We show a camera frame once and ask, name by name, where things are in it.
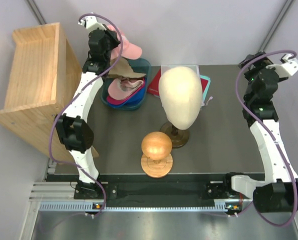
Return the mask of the khaki cap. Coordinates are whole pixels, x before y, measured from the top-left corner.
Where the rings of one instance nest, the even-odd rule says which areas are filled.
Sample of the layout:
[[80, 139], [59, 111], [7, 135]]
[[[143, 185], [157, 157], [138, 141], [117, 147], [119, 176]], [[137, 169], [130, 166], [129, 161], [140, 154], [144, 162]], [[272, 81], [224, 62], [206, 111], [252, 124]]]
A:
[[146, 76], [146, 73], [135, 72], [129, 62], [121, 57], [117, 64], [108, 72], [109, 78], [129, 78], [140, 79]]

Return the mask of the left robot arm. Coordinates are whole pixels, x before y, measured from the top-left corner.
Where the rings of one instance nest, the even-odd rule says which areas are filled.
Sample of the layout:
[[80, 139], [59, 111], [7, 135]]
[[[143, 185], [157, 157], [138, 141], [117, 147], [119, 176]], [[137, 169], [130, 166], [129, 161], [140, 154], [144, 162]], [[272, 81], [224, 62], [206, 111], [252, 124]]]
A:
[[71, 103], [55, 118], [59, 141], [69, 151], [78, 169], [79, 178], [74, 198], [81, 200], [102, 199], [103, 187], [96, 180], [99, 171], [92, 154], [94, 133], [89, 127], [88, 115], [103, 77], [111, 66], [111, 52], [120, 44], [115, 31], [106, 26], [88, 34], [88, 57], [82, 67], [79, 85]]

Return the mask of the pink cap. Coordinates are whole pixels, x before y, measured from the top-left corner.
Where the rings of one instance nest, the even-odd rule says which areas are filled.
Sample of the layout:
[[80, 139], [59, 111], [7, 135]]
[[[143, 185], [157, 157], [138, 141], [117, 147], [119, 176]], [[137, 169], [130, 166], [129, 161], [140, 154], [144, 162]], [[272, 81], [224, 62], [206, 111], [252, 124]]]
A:
[[[131, 59], [131, 60], [137, 60], [139, 59], [141, 56], [142, 56], [142, 48], [131, 43], [127, 37], [125, 36], [125, 34], [120, 30], [118, 29], [120, 34], [121, 34], [121, 37], [122, 37], [122, 54], [121, 56], [123, 58], [126, 58], [126, 59]], [[111, 57], [110, 59], [111, 60], [114, 60], [116, 59], [118, 56], [119, 56], [119, 52], [121, 50], [121, 44], [118, 45], [118, 47], [114, 48], [112, 51], [111, 51]]]
[[124, 100], [136, 93], [144, 85], [143, 79], [116, 78], [108, 87], [108, 94], [115, 100]]

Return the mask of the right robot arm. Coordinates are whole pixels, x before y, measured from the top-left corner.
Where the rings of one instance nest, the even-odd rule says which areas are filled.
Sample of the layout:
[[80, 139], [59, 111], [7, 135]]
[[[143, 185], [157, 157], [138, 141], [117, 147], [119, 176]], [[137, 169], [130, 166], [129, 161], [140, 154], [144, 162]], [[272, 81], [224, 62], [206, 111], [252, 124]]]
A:
[[228, 198], [239, 193], [252, 199], [259, 213], [294, 212], [298, 210], [298, 175], [288, 159], [280, 134], [280, 124], [272, 98], [278, 84], [298, 71], [293, 51], [281, 51], [280, 64], [270, 54], [260, 51], [249, 54], [239, 63], [239, 77], [248, 81], [242, 98], [242, 114], [261, 156], [264, 180], [255, 180], [245, 173], [226, 174], [222, 192]]

